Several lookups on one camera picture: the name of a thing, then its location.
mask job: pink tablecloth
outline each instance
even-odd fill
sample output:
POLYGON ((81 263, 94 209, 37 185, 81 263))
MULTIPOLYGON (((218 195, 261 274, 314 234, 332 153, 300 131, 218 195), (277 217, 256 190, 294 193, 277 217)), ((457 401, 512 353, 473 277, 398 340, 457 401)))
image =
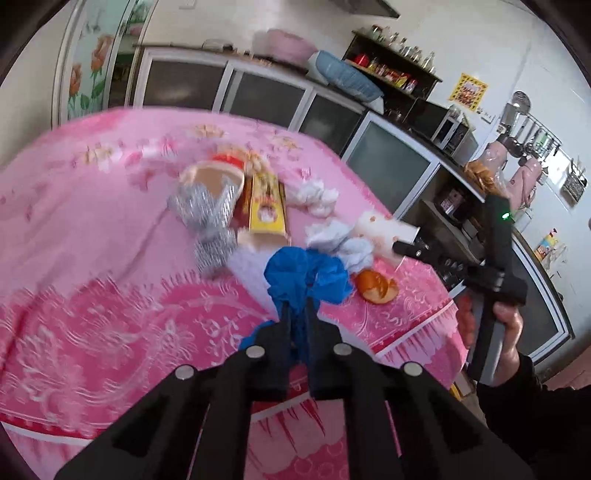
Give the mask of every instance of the pink tablecloth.
MULTIPOLYGON (((176 365, 217 365, 269 318, 235 278, 201 281, 167 210, 180 171, 224 144, 265 156, 287 183, 319 177, 353 224, 385 212, 322 143, 226 115, 118 109, 67 124, 0 174, 0 420, 42 480, 52 478, 176 365)), ((289 210, 294 242, 318 222, 289 210)), ((430 267, 405 260, 396 301, 357 294, 322 313, 380 361, 418 361, 450 385, 465 360, 456 308, 430 267)), ((290 400, 257 407, 246 478, 345 479, 340 402, 316 403, 294 373, 290 400)))

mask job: pink bag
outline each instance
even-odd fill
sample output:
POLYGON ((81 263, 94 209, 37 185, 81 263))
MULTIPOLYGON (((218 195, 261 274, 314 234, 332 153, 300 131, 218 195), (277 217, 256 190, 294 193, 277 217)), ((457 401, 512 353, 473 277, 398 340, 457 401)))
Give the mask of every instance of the pink bag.
POLYGON ((305 69, 308 68, 308 59, 318 51, 313 43, 276 28, 268 30, 259 41, 267 56, 305 69))

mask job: metal screw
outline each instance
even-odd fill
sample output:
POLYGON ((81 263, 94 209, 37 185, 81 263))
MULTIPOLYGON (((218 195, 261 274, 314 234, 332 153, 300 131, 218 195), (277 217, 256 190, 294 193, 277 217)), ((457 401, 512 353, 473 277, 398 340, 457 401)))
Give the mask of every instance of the metal screw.
POLYGON ((333 352, 339 356, 347 356, 353 353, 353 348, 348 343, 337 343, 333 347, 333 352))
POLYGON ((252 345, 246 349, 248 358, 262 358, 265 356, 265 349, 260 345, 252 345))
POLYGON ((179 380, 187 380, 195 374, 195 370, 191 365, 181 365, 174 371, 174 376, 179 380))
POLYGON ((409 362, 407 364, 404 364, 404 367, 402 369, 404 370, 404 373, 406 373, 410 377, 418 377, 420 374, 423 373, 423 367, 421 367, 421 365, 419 365, 416 362, 409 362))

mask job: wall poster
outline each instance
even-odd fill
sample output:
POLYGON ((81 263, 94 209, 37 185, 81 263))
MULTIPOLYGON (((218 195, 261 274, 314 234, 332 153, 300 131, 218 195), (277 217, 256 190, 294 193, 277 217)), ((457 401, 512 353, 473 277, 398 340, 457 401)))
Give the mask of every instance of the wall poster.
POLYGON ((467 73, 462 73, 449 99, 476 112, 487 88, 488 85, 486 83, 481 82, 467 73))

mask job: wall outlet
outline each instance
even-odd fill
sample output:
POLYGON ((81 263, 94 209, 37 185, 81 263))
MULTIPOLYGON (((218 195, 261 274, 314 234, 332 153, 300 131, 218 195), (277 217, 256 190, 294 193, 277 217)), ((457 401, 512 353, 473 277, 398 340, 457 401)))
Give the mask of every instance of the wall outlet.
POLYGON ((487 124, 491 124, 493 123, 493 121, 495 121, 496 115, 491 115, 488 112, 482 111, 482 117, 481 117, 487 124))
POLYGON ((181 10, 191 10, 197 5, 197 0, 181 0, 178 4, 181 10))

